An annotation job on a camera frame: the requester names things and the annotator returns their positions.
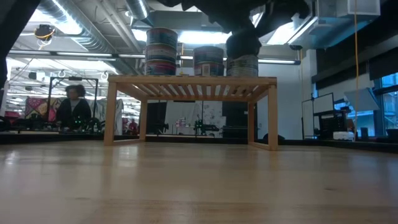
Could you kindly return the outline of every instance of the shelf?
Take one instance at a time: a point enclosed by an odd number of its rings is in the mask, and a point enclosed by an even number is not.
[[[194,77],[113,75],[109,82],[138,100],[207,100],[257,102],[275,77]]]
[[[140,133],[146,133],[148,100],[241,101],[248,103],[248,143],[268,150],[278,148],[278,106],[276,77],[195,77],[187,75],[112,75],[108,78],[108,102],[104,144],[114,146],[144,142],[146,135],[135,141],[114,141],[117,91],[141,101]],[[268,142],[254,142],[255,103],[268,96]]]

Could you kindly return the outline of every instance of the window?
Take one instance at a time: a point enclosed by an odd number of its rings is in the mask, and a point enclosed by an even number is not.
[[[384,129],[398,128],[398,91],[383,94]]]
[[[381,78],[382,88],[398,85],[398,73]]]
[[[348,106],[348,104],[345,102],[336,103],[335,109],[340,110],[340,108],[342,108],[344,106]],[[349,106],[349,108],[350,108],[351,112],[349,114],[347,114],[346,119],[352,119],[355,122],[355,110],[351,105]],[[368,128],[368,135],[375,136],[373,111],[359,111],[357,116],[358,116],[358,123],[357,123],[356,131],[358,132],[358,136],[361,137],[361,128]]]

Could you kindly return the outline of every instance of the black object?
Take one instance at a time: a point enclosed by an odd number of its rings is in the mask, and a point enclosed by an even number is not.
[[[259,37],[276,30],[281,25],[291,22],[294,14],[301,19],[310,14],[310,8],[304,0],[158,0],[168,7],[182,5],[185,11],[196,6],[209,17],[209,22],[217,22],[223,32],[232,32],[227,41],[227,55],[238,58],[242,55],[257,55],[261,44]],[[264,6],[266,11],[254,27],[249,16],[250,11]]]
[[[36,38],[43,41],[49,41],[52,38],[54,29],[47,24],[40,24],[39,28],[34,31]]]
[[[395,141],[398,139],[398,129],[387,129],[386,131],[389,139],[394,139]]]
[[[30,79],[36,80],[37,79],[37,73],[36,72],[29,72],[28,77]]]
[[[11,128],[10,121],[5,117],[0,116],[0,132],[8,131],[10,130],[10,128]]]
[[[369,140],[368,128],[361,128],[361,139]]]
[[[224,126],[223,127],[223,138],[247,139],[248,138],[248,127],[246,127],[246,126]]]

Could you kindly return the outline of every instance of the ceiling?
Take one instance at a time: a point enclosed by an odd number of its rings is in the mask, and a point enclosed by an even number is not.
[[[106,13],[99,7],[100,0],[73,0],[74,4],[79,8],[81,13],[94,25],[95,29],[100,32],[105,40],[112,46],[117,53],[143,53],[143,49],[146,46],[145,37],[140,37],[137,32],[146,31],[150,27],[141,22],[135,22],[131,25],[131,19],[126,15],[127,7],[124,0],[102,0],[109,4],[102,3],[103,8],[108,12]],[[176,30],[179,34],[184,31],[202,31],[202,32],[221,32],[221,27],[218,24],[211,24],[208,22],[208,17],[200,12],[195,7],[183,12],[180,6],[168,8],[163,6],[161,3],[155,0],[147,1],[151,13],[149,18],[153,22],[155,27],[167,27]],[[62,52],[87,52],[87,50],[80,44],[73,40],[70,35],[62,33],[57,30],[51,42],[44,45],[43,42],[39,41],[33,32],[40,24],[49,24],[51,20],[44,16],[40,11],[36,10],[34,16],[32,16],[29,23],[26,25],[21,36],[14,44],[14,50],[48,50],[48,51],[62,51]],[[132,48],[132,43],[129,39],[122,38],[121,31],[129,30],[129,35],[134,35],[134,39],[137,39],[137,43],[141,52],[136,51],[136,46]],[[270,39],[272,34],[265,36],[261,39],[263,44]],[[192,50],[195,47],[209,44],[195,44],[186,43],[184,47],[184,55],[191,55]],[[224,43],[210,44],[225,48]],[[260,57],[275,58],[275,59],[297,59],[297,53],[290,49],[286,45],[265,45],[262,47]],[[139,70],[140,63],[138,60],[133,58],[124,58],[125,64],[131,69],[131,73],[136,73]],[[106,81],[106,74],[118,73],[111,63],[102,62],[98,60],[66,60],[66,59],[42,59],[35,58],[34,55],[30,58],[24,57],[9,57],[8,65],[11,66],[11,79],[9,80],[10,89],[9,93],[12,96],[8,97],[7,107],[9,110],[22,112],[24,110],[24,101],[18,100],[18,104],[15,103],[15,99],[25,100],[26,95],[46,97],[49,92],[49,80],[50,77],[63,76],[78,76],[83,78],[97,78],[99,80],[99,92],[98,96],[106,96],[108,83]],[[29,78],[30,72],[36,72],[36,80]],[[64,95],[64,88],[67,85],[74,84],[71,81],[63,80],[61,83],[52,90],[53,95]],[[93,83],[83,81],[82,84],[86,87],[88,92],[87,96],[93,96],[95,89]],[[26,87],[32,87],[32,90],[27,90]],[[136,101],[134,98],[125,98],[125,102]]]

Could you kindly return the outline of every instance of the table leg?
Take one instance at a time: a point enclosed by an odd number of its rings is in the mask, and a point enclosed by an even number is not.
[[[139,121],[139,139],[145,141],[147,133],[147,111],[148,102],[141,101],[141,116]]]
[[[105,134],[104,145],[112,146],[114,139],[114,121],[116,112],[116,88],[117,83],[109,83],[108,97],[106,102],[106,120],[105,120]]]
[[[272,151],[278,150],[278,97],[276,86],[268,91],[268,145]]]

